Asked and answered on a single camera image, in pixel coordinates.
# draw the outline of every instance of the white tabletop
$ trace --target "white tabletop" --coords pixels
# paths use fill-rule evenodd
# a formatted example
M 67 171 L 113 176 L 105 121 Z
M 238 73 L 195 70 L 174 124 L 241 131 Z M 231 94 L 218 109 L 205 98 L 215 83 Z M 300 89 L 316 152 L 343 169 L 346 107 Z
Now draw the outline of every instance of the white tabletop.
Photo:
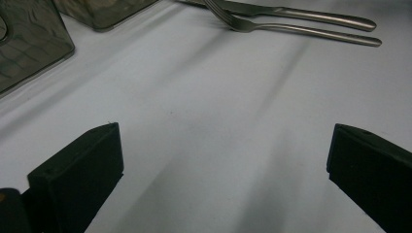
M 275 6 L 274 1 L 249 1 Z M 87 232 L 384 232 L 328 179 L 335 123 L 412 150 L 411 1 L 279 0 L 366 17 L 380 48 L 230 31 L 156 3 L 105 33 L 63 17 L 76 53 L 0 100 L 0 186 L 88 129 L 120 124 L 124 176 Z

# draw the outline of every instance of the table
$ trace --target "table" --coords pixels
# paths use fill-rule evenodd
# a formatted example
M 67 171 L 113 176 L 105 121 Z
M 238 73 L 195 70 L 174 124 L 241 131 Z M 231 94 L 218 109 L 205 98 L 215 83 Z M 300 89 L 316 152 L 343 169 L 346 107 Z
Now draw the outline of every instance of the table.
M 269 0 L 248 1 L 272 5 Z M 88 129 L 118 122 L 124 176 L 87 232 L 384 232 L 334 183 L 335 123 L 411 151 L 411 1 L 279 0 L 373 19 L 380 48 L 237 33 L 164 0 L 97 33 L 63 17 L 68 60 L 0 100 L 0 186 Z

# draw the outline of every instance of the fork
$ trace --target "fork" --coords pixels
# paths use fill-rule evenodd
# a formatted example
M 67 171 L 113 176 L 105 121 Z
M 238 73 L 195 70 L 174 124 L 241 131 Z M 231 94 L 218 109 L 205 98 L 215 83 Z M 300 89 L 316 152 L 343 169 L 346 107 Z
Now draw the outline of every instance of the fork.
M 372 37 L 282 23 L 254 23 L 249 20 L 231 15 L 213 0 L 204 0 L 204 2 L 206 4 L 206 7 L 209 8 L 209 10 L 217 18 L 227 24 L 232 30 L 238 32 L 251 32 L 257 29 L 281 29 L 364 46 L 379 47 L 382 45 L 381 40 Z

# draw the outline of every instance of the silver knife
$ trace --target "silver knife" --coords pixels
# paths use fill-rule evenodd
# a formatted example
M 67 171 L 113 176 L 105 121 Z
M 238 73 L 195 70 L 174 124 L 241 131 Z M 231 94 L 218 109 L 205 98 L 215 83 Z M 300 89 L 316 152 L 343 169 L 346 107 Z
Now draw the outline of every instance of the silver knife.
M 194 6 L 206 7 L 203 0 L 183 0 L 183 3 L 189 3 Z M 312 12 L 285 7 L 263 7 L 247 3 L 231 2 L 224 0 L 216 0 L 216 2 L 225 10 L 245 17 L 256 17 L 259 15 L 275 16 L 275 17 L 293 17 L 300 19 L 308 19 L 326 23 L 337 24 L 356 28 L 363 31 L 373 31 L 376 28 L 376 23 L 372 20 L 363 17 L 351 17 L 339 14 Z

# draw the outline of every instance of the utensil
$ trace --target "utensil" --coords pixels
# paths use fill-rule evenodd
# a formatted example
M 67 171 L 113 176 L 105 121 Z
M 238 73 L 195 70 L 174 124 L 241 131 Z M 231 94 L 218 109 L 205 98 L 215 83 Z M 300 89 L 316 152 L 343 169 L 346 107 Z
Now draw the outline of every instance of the utensil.
M 209 10 L 221 21 L 227 24 L 232 30 L 238 32 L 251 32 L 256 29 L 281 29 L 293 32 L 300 32 L 307 35 L 328 38 L 337 41 L 349 42 L 364 46 L 379 47 L 382 42 L 377 38 L 364 37 L 359 35 L 333 32 L 311 27 L 296 26 L 281 23 L 253 23 L 243 18 L 235 17 L 222 9 L 213 0 L 204 0 Z
M 185 0 L 186 3 L 205 7 L 203 0 Z M 376 23 L 372 20 L 363 17 L 351 17 L 339 14 L 322 13 L 305 11 L 286 7 L 263 7 L 247 3 L 231 2 L 224 0 L 215 0 L 223 9 L 240 16 L 256 17 L 275 16 L 275 17 L 292 17 L 300 19 L 308 19 L 325 23 L 337 24 L 356 28 L 363 31 L 373 31 L 376 28 Z

